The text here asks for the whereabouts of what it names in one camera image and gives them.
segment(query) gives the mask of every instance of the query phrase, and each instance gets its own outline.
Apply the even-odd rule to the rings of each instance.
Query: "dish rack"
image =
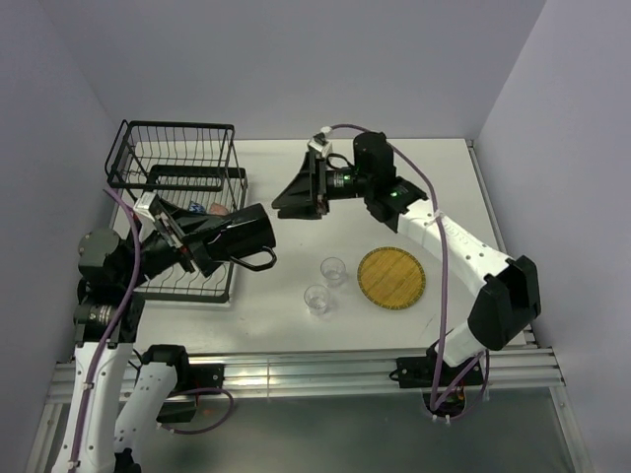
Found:
[[[123,120],[105,161],[107,183],[134,202],[152,191],[184,209],[220,204],[235,212],[245,204],[247,175],[234,137],[228,124]],[[225,304],[234,269],[224,263],[205,278],[176,265],[136,291],[148,300]]]

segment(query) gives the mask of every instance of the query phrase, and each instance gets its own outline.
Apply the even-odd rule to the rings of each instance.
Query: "gray wall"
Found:
[[[544,0],[41,0],[114,121],[477,136]]]
[[[549,0],[478,140],[598,471],[631,465],[631,3]]]
[[[108,206],[114,132],[40,5],[0,2],[3,472],[24,471],[55,359],[69,353],[77,242]]]

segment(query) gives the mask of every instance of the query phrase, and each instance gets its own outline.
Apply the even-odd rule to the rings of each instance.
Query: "tabletop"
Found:
[[[461,139],[391,140],[432,180],[439,207],[472,234],[497,247],[491,220],[466,143]],[[352,157],[352,140],[333,140],[335,152]],[[279,220],[271,201],[297,173],[306,141],[236,141],[239,164],[248,176],[246,204],[260,202],[276,234],[278,262],[252,273],[236,268],[231,301],[226,306],[147,301],[138,330],[137,348],[179,344],[189,354],[285,353],[425,348],[436,341],[440,320],[441,263],[418,244],[393,233],[368,213],[362,199],[334,201],[320,221]],[[409,166],[395,160],[398,174],[425,188]],[[114,228],[124,231],[124,216]],[[426,289],[404,310],[369,302],[357,283],[361,259],[380,246],[412,253],[423,265]],[[305,289],[322,284],[319,266],[336,256],[346,264],[348,280],[331,289],[331,307],[311,315]],[[474,297],[450,276],[449,328],[466,320]],[[518,335],[512,345],[526,342]]]

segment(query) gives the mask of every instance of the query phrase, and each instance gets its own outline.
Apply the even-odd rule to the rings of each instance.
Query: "gray floor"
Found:
[[[421,413],[418,394],[240,400],[217,431],[156,432],[143,473],[571,472],[547,389],[492,393],[447,428]],[[223,402],[183,428],[208,425]]]

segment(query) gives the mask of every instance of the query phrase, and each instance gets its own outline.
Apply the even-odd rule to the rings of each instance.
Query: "round wooden board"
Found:
[[[408,308],[425,291],[425,271],[407,251],[377,248],[359,263],[357,281],[362,293],[374,304],[392,310]]]

